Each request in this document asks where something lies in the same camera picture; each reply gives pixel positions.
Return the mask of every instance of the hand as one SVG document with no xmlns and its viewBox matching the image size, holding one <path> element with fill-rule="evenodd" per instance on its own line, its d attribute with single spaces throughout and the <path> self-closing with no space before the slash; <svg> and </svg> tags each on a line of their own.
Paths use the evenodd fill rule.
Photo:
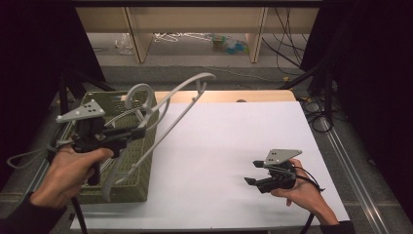
<svg viewBox="0 0 413 234">
<path fill-rule="evenodd" d="M 295 167 L 303 168 L 299 160 L 290 159 L 289 161 Z M 300 169 L 296 169 L 295 172 L 299 176 L 308 177 L 307 174 Z M 328 207 L 319 191 L 310 182 L 304 179 L 297 178 L 293 188 L 274 189 L 271 191 L 271 194 L 276 197 L 286 198 L 287 206 L 291 206 L 291 203 L 295 203 L 301 208 L 308 210 L 317 217 L 321 225 L 339 224 L 334 212 Z"/>
<path fill-rule="evenodd" d="M 69 145 L 57 153 L 43 179 L 42 185 L 31 196 L 33 205 L 59 209 L 76 196 L 82 184 L 94 174 L 94 162 L 113 156 L 110 149 L 99 148 L 88 153 L 76 153 Z"/>
</svg>

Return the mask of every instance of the white table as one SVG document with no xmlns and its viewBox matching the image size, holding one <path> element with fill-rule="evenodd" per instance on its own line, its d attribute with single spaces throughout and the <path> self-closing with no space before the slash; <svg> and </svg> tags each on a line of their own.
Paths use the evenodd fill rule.
<svg viewBox="0 0 413 234">
<path fill-rule="evenodd" d="M 185 108 L 172 104 L 157 137 Z M 272 148 L 301 149 L 297 158 L 318 181 L 339 220 L 349 217 L 296 101 L 197 103 L 155 149 L 148 201 L 83 206 L 88 229 L 210 231 L 303 226 L 309 213 L 261 194 L 244 177 Z M 79 229 L 74 221 L 73 229 Z"/>
</svg>

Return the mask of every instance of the handheld controller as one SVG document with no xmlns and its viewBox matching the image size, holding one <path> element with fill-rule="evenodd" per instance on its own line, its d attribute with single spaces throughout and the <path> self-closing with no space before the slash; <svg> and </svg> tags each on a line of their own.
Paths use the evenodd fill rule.
<svg viewBox="0 0 413 234">
<path fill-rule="evenodd" d="M 58 123 L 76 121 L 74 134 L 67 143 L 72 144 L 77 153 L 86 153 L 100 147 L 113 151 L 112 158 L 120 156 L 122 149 L 135 139 L 145 137 L 146 128 L 133 126 L 130 128 L 109 129 L 106 128 L 103 119 L 104 110 L 94 101 L 90 101 L 80 107 L 56 118 Z M 94 174 L 88 179 L 88 185 L 100 183 L 100 165 L 94 163 Z"/>
<path fill-rule="evenodd" d="M 288 159 L 301 154 L 301 150 L 293 149 L 272 149 L 268 153 L 265 161 L 254 161 L 256 168 L 269 170 L 271 177 L 264 179 L 255 179 L 245 177 L 247 184 L 256 186 L 261 193 L 269 193 L 273 189 L 292 188 L 295 184 L 296 173 L 294 166 Z"/>
</svg>

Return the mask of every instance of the black sleeve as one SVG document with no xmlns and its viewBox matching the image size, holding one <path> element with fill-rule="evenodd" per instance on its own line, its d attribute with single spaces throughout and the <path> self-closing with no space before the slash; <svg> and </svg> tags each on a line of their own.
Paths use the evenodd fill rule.
<svg viewBox="0 0 413 234">
<path fill-rule="evenodd" d="M 355 227 L 350 221 L 341 221 L 340 224 L 320 226 L 322 234 L 356 234 Z"/>
<path fill-rule="evenodd" d="M 49 233 L 66 211 L 34 206 L 28 194 L 21 204 L 5 219 L 0 220 L 0 233 Z"/>
</svg>

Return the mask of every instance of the plastic crate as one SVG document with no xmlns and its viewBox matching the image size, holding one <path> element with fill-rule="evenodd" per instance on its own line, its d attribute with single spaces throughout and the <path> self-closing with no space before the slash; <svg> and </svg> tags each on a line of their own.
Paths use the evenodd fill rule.
<svg viewBox="0 0 413 234">
<path fill-rule="evenodd" d="M 90 92 L 86 93 L 83 103 L 87 103 L 94 99 L 105 111 L 103 117 L 106 122 L 123 113 L 125 110 L 125 103 L 123 97 L 127 92 Z M 146 92 L 137 92 L 133 97 L 132 108 L 141 106 L 146 101 Z M 159 114 L 154 113 L 148 122 L 148 126 L 151 126 L 158 120 Z M 127 115 L 122 119 L 116 121 L 116 128 L 123 128 L 129 126 L 137 126 L 138 120 L 134 114 Z M 74 126 L 69 126 L 68 134 L 65 138 L 69 138 L 73 132 Z M 127 173 L 131 165 L 136 163 L 143 154 L 154 144 L 156 129 L 146 133 L 145 138 L 132 141 L 127 152 L 124 155 L 121 166 L 118 169 L 119 173 Z M 151 172 L 152 154 L 149 155 L 135 172 L 122 184 L 114 185 L 111 189 L 110 202 L 111 203 L 132 203 L 132 202 L 144 202 L 147 200 L 149 176 Z M 109 172 L 112 169 L 111 164 L 100 176 L 100 181 L 104 182 Z M 90 186 L 84 185 L 80 191 L 79 200 L 82 204 L 100 204 L 107 203 L 102 198 L 101 184 Z"/>
</svg>

